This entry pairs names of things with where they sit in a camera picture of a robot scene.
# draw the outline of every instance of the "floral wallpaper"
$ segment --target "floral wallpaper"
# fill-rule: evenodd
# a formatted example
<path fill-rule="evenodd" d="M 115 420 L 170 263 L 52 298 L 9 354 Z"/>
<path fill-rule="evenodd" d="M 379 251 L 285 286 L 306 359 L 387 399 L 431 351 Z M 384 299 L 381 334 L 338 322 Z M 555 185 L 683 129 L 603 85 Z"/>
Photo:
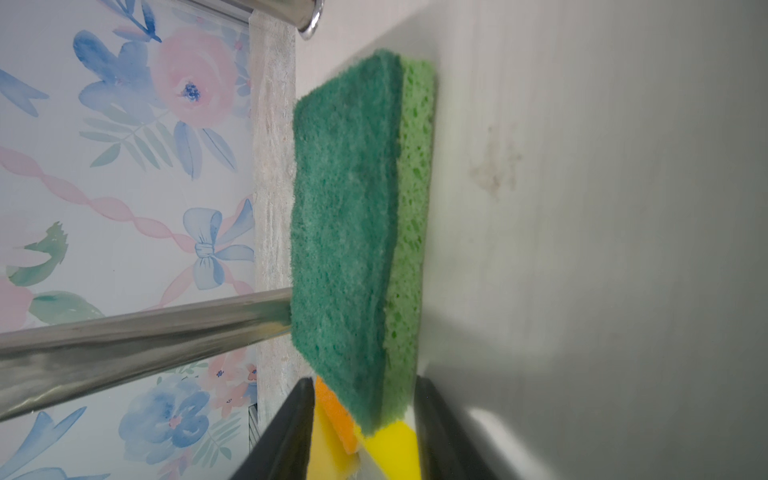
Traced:
<path fill-rule="evenodd" d="M 253 292 L 247 26 L 2 9 L 0 333 Z M 227 478 L 256 400 L 248 349 L 180 366 L 0 423 L 0 480 Z"/>

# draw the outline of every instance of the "brown stain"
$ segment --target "brown stain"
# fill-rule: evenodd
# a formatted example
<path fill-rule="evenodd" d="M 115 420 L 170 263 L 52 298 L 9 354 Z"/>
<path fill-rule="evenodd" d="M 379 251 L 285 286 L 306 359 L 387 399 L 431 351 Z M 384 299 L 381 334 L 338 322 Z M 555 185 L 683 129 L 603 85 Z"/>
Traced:
<path fill-rule="evenodd" d="M 512 140 L 511 131 L 502 139 L 498 128 L 491 126 L 488 127 L 488 140 L 485 143 L 483 161 L 469 171 L 469 176 L 478 187 L 498 201 L 499 191 L 502 187 L 507 187 L 513 191 L 517 186 L 515 168 L 522 159 L 522 155 Z"/>

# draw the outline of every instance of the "yellow object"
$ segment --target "yellow object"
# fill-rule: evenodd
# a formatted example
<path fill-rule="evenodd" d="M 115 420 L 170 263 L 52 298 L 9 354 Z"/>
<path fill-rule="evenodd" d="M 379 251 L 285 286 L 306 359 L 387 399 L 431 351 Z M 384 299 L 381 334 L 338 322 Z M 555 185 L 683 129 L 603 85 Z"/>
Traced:
<path fill-rule="evenodd" d="M 325 410 L 320 406 L 320 402 L 315 401 L 310 465 L 306 469 L 307 480 L 346 480 L 358 467 L 359 457 L 344 451 Z"/>
<path fill-rule="evenodd" d="M 317 402 L 323 406 L 328 420 L 330 420 L 333 429 L 336 430 L 336 434 L 339 436 L 344 450 L 350 455 L 357 452 L 360 448 L 355 437 L 355 421 L 352 420 L 352 416 L 346 411 L 344 406 L 339 403 L 339 399 L 336 398 L 336 394 L 328 388 L 323 379 L 319 376 L 315 382 L 315 393 Z"/>
<path fill-rule="evenodd" d="M 421 480 L 416 433 L 404 422 L 395 422 L 364 437 L 355 425 L 355 435 L 390 480 Z"/>

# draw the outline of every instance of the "light green sponge layer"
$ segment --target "light green sponge layer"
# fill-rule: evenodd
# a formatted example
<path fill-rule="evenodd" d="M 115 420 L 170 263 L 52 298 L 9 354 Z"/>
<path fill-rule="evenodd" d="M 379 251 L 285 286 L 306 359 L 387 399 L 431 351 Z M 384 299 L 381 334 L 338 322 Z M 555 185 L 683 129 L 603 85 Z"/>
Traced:
<path fill-rule="evenodd" d="M 382 425 L 401 419 L 413 396 L 422 265 L 432 172 L 435 69 L 427 61 L 400 57 L 402 113 L 397 159 L 397 240 L 386 291 Z"/>

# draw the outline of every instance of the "green sponge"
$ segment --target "green sponge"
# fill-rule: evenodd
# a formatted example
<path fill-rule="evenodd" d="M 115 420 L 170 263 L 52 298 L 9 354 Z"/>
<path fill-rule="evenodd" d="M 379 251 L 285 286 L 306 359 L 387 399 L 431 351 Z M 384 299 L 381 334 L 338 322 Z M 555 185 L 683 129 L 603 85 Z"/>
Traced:
<path fill-rule="evenodd" d="M 378 51 L 294 112 L 293 343 L 366 434 L 412 391 L 433 88 Z"/>

